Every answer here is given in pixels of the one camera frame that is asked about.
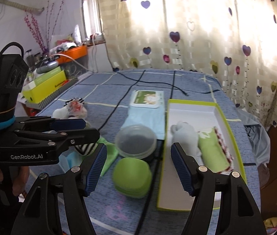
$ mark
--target window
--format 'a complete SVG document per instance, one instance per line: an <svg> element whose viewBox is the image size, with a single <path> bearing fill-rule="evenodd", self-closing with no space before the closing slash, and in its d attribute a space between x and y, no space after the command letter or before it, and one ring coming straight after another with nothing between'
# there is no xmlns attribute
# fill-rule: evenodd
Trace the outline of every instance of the window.
<svg viewBox="0 0 277 235"><path fill-rule="evenodd" d="M82 0L86 37L94 33L102 33L98 0Z"/></svg>

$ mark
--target white wall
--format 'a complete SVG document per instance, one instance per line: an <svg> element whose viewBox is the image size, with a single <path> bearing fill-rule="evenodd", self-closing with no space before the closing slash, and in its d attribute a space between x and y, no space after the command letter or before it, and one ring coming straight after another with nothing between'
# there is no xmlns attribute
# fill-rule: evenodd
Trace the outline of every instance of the white wall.
<svg viewBox="0 0 277 235"><path fill-rule="evenodd" d="M40 16L35 16L43 37L45 37L45 20L47 12L47 1L48 0L10 0L17 2L26 6L42 8L45 7L45 10ZM62 0L50 0L54 5L54 13L52 14L50 25L53 28L53 23L56 18L56 15L59 10L59 6ZM82 1L81 0L65 0L63 10L59 15L58 23L55 28L54 34L71 34L74 31L76 24L79 25L82 38L84 38L84 26L82 18ZM36 43L32 34L30 33L26 23L24 22L25 12L17 8L10 6L3 6L4 11L2 10L2 4L0 4L0 50L9 42L16 41L19 42L24 50L32 49L33 53L40 52L39 45ZM111 66L109 64L106 47L105 45L98 45L96 53L96 61L100 67L100 71L111 71ZM7 52L19 53L17 48L11 47ZM94 59L90 55L90 63L94 64Z"/></svg>

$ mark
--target light blue packaging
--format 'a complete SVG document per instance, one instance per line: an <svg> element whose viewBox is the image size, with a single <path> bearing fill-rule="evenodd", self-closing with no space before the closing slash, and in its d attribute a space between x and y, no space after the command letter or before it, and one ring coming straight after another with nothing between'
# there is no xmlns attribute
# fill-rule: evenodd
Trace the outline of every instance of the light blue packaging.
<svg viewBox="0 0 277 235"><path fill-rule="evenodd" d="M159 96L158 108L133 107L129 105L128 116L121 128L141 124L150 128L156 135L157 139L165 138L165 103L163 91L156 91Z"/></svg>

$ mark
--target yellow box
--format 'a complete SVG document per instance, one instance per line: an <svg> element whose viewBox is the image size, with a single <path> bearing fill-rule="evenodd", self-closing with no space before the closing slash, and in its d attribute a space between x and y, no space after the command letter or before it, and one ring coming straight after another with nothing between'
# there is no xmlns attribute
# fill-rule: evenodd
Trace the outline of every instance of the yellow box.
<svg viewBox="0 0 277 235"><path fill-rule="evenodd" d="M23 91L23 96L31 103L40 103L54 91L62 86L62 83L66 81L64 71L52 76L48 80L44 81L40 85L36 86L32 90Z"/></svg>

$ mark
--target green plastic container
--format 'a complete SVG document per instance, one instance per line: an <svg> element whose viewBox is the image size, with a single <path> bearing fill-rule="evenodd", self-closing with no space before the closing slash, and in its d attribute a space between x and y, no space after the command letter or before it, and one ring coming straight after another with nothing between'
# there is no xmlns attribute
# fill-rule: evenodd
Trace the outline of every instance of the green plastic container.
<svg viewBox="0 0 277 235"><path fill-rule="evenodd" d="M112 175L117 191L132 198L143 198L149 191L152 173L148 163L137 158L121 159Z"/></svg>

